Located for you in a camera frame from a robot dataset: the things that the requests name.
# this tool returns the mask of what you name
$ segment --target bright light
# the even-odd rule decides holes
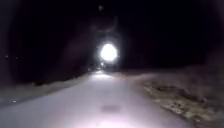
[[[96,74],[102,74],[102,73],[103,73],[102,70],[96,71]]]
[[[94,74],[93,75],[93,78],[96,78],[96,79],[103,79],[103,78],[110,78],[111,76],[109,75],[106,75],[106,74]]]
[[[102,48],[100,56],[105,61],[114,61],[117,58],[117,50],[112,44],[105,44]]]

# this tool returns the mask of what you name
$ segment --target dirt shoulder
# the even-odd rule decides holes
[[[199,128],[224,127],[223,74],[204,69],[127,75],[149,98]]]
[[[42,86],[35,86],[34,83],[30,83],[27,85],[18,85],[14,88],[10,87],[2,89],[0,90],[0,108],[38,98],[40,96],[45,96],[61,89],[74,86],[86,77],[88,77],[88,75],[73,78],[67,81],[44,84]]]

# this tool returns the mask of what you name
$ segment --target asphalt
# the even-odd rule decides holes
[[[0,110],[0,128],[194,128],[131,80],[93,74],[70,88]]]

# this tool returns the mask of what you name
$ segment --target paved road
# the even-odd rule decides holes
[[[93,75],[76,86],[0,111],[0,128],[193,128],[131,81]]]

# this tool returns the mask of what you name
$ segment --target dark sky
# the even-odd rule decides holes
[[[8,34],[8,50],[19,57],[11,72],[26,82],[80,75],[115,21],[120,69],[204,64],[221,34],[217,10],[203,2],[23,0]]]

